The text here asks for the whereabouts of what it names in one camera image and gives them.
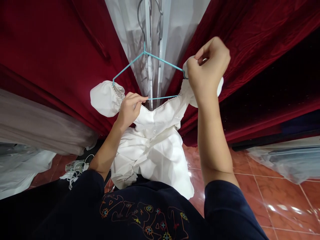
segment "plastic bag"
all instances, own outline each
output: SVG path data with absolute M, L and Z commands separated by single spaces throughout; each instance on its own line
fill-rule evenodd
M 56 153 L 20 144 L 0 144 L 0 199 L 20 193 L 39 172 L 51 168 Z
M 320 179 L 320 137 L 310 137 L 247 149 L 258 163 L 300 184 L 308 178 Z

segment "gray curtain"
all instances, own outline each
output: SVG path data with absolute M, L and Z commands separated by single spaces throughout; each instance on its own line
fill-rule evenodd
M 0 142 L 82 155 L 98 136 L 69 115 L 0 89 Z

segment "hanger hook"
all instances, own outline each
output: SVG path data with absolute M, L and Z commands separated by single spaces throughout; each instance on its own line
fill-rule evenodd
M 143 30 L 143 27 L 142 27 L 142 24 L 141 24 L 140 18 L 139 18 L 139 9 L 140 9 L 140 5 L 141 5 L 141 2 L 142 2 L 142 1 L 143 1 L 143 0 L 140 0 L 140 2 L 139 2 L 139 4 L 138 4 L 137 17 L 138 17 L 139 26 L 140 26 L 140 28 L 141 28 L 141 30 L 142 30 L 142 33 L 143 33 L 143 42 L 146 42 L 146 35 L 145 35 L 145 33 L 144 33 L 144 30 Z
M 142 27 L 142 24 L 140 22 L 140 18 L 139 18 L 139 10 L 140 10 L 140 6 L 141 6 L 141 3 L 142 3 L 143 0 L 140 0 L 139 1 L 139 4 L 138 4 L 138 10 L 137 10 L 137 18 L 138 18 L 138 23 L 139 23 L 139 26 L 142 30 L 142 34 L 143 34 L 143 41 L 145 42 L 146 41 L 146 34 L 144 33 L 144 30 L 143 30 L 143 27 Z M 158 9 L 159 9 L 159 12 L 161 15 L 163 15 L 163 12 L 161 11 L 161 8 L 160 8 L 160 4 L 159 4 L 159 1 L 158 0 L 155 0 L 157 5 L 158 5 Z

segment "hand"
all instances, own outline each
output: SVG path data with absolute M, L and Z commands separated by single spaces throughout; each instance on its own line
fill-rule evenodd
M 187 62 L 189 83 L 197 102 L 217 98 L 217 88 L 230 62 L 229 49 L 219 37 L 212 38 Z
M 138 93 L 129 92 L 121 103 L 115 125 L 124 132 L 137 119 L 141 104 L 146 102 L 146 100 L 148 100 L 148 97 L 142 97 Z

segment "forearm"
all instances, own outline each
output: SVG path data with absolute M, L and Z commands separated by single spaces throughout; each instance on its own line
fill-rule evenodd
M 100 173 L 105 180 L 111 164 L 116 156 L 121 137 L 125 129 L 122 129 L 116 121 L 103 145 L 92 159 L 89 169 Z
M 218 98 L 212 98 L 209 102 L 198 102 L 198 148 L 201 169 L 207 184 L 215 180 L 212 178 L 213 174 L 233 175 L 233 164 L 221 122 Z

